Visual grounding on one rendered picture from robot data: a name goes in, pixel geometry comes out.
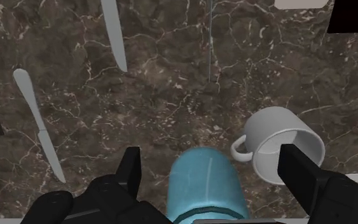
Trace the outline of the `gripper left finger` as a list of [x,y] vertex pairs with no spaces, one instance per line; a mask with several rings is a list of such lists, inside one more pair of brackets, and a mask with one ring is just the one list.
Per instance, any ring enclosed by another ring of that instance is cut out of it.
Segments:
[[128,147],[114,174],[91,181],[73,197],[54,191],[38,197],[20,224],[170,224],[149,202],[137,200],[141,182],[139,147]]

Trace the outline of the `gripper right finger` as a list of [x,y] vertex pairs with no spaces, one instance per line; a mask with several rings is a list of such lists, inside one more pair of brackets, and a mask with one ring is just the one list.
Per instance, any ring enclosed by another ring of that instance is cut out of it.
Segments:
[[277,172],[307,224],[358,224],[358,183],[346,175],[321,169],[293,144],[280,147]]

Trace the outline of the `light blue cylindrical cup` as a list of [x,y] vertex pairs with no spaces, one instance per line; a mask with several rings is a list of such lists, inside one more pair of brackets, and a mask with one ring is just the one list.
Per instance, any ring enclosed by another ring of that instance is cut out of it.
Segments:
[[175,160],[169,175],[167,218],[173,224],[250,218],[237,171],[223,153],[192,148]]

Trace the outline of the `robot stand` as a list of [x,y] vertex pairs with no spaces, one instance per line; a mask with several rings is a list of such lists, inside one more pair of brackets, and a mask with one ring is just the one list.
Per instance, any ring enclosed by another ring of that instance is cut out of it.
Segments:
[[327,33],[358,33],[358,0],[334,0]]

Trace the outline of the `white flat object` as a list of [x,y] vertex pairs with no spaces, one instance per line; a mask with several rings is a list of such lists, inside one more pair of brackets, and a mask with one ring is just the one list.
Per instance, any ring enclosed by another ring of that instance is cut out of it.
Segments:
[[280,10],[323,8],[329,0],[275,0],[274,7]]

